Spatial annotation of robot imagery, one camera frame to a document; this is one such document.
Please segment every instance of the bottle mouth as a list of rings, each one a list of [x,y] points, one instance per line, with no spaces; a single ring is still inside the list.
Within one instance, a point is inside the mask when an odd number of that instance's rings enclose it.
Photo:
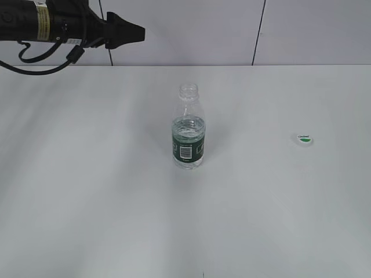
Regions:
[[[186,83],[180,86],[179,98],[183,101],[196,101],[199,99],[198,86]]]

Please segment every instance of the barcode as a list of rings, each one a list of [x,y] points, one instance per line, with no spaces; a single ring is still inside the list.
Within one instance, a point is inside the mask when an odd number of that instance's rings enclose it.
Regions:
[[[180,147],[180,158],[192,159],[192,147]]]

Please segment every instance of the green bottle label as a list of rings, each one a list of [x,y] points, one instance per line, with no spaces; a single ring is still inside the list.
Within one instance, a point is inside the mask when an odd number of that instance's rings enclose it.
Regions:
[[[194,143],[182,143],[176,140],[173,136],[173,156],[181,162],[192,163],[200,160],[203,157],[203,143],[205,136],[201,140]]]

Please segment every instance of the white wall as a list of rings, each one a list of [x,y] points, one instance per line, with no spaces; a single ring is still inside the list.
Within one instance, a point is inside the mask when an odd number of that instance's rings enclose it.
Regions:
[[[255,62],[371,64],[371,1],[267,0]]]
[[[116,65],[251,65],[263,0],[104,0],[147,29],[112,52]]]
[[[147,29],[145,42],[112,51],[115,65],[251,65],[264,0],[102,0]],[[98,0],[90,0],[100,15]],[[371,64],[370,0],[267,0],[256,65]],[[21,65],[16,42],[0,42],[0,60]],[[50,48],[33,43],[27,57]],[[62,46],[42,65],[59,65]],[[110,65],[104,47],[78,65]]]

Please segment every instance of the water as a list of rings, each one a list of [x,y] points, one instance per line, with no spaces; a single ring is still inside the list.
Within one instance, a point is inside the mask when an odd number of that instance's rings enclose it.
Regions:
[[[173,136],[176,140],[182,143],[195,143],[205,136],[206,126],[205,121],[197,116],[187,115],[176,118],[172,124]],[[192,163],[184,163],[178,161],[175,157],[174,161],[182,169],[194,169],[201,165],[203,156]]]

